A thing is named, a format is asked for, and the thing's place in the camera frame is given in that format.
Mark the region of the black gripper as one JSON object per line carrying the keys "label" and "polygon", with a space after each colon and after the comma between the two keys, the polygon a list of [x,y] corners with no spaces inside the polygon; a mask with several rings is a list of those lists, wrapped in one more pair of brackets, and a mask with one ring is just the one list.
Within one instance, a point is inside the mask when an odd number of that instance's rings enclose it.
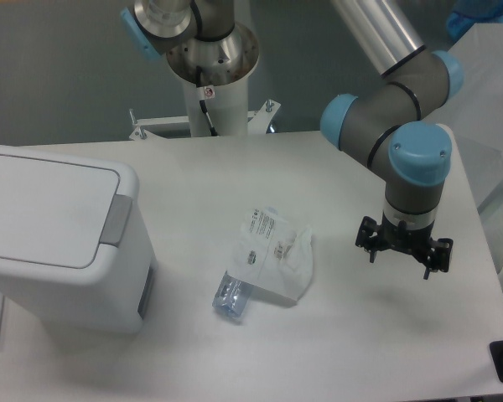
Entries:
{"label": "black gripper", "polygon": [[399,211],[384,211],[382,222],[364,216],[355,240],[357,247],[369,254],[374,262],[379,251],[394,250],[414,255],[425,267],[423,279],[431,273],[449,271],[454,241],[450,238],[432,239],[435,212],[404,214]]}

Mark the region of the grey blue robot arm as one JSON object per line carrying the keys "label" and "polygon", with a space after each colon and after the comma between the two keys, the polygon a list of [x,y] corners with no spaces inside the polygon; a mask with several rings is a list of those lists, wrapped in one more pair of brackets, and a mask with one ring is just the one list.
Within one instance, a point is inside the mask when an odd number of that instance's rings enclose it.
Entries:
{"label": "grey blue robot arm", "polygon": [[[449,270],[454,242],[432,230],[451,166],[452,142],[426,116],[459,92],[463,70],[430,52],[392,1],[337,1],[335,10],[384,79],[373,95],[336,96],[324,109],[324,137],[385,182],[381,222],[363,218],[356,245],[375,256],[411,255],[427,273]],[[147,59],[165,58],[181,80],[194,137],[246,135],[247,78],[259,45],[232,1],[136,1],[121,12]]]}

